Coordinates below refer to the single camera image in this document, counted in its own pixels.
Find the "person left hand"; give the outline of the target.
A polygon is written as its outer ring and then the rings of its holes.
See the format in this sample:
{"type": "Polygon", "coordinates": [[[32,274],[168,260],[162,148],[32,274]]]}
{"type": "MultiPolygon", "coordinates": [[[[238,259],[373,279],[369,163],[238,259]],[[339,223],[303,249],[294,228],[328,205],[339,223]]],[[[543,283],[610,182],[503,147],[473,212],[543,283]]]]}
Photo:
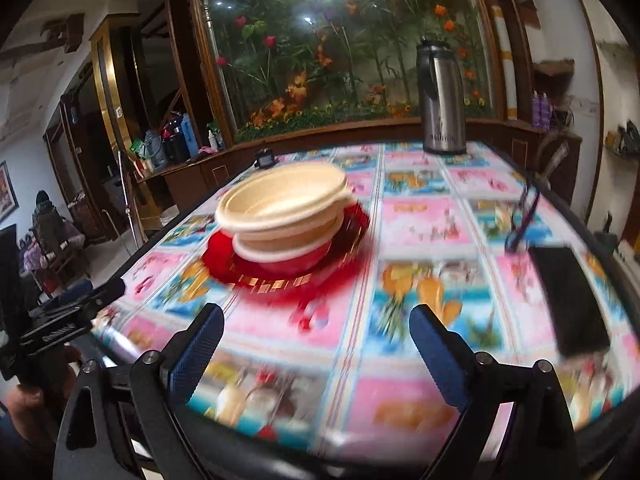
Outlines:
{"type": "MultiPolygon", "coordinates": [[[[62,393],[67,400],[77,377],[72,363],[79,363],[81,354],[74,346],[65,346],[64,356],[67,370],[62,393]]],[[[26,441],[37,444],[48,444],[54,441],[47,430],[44,395],[39,388],[22,384],[13,386],[6,395],[6,407],[17,433],[26,441]]]]}

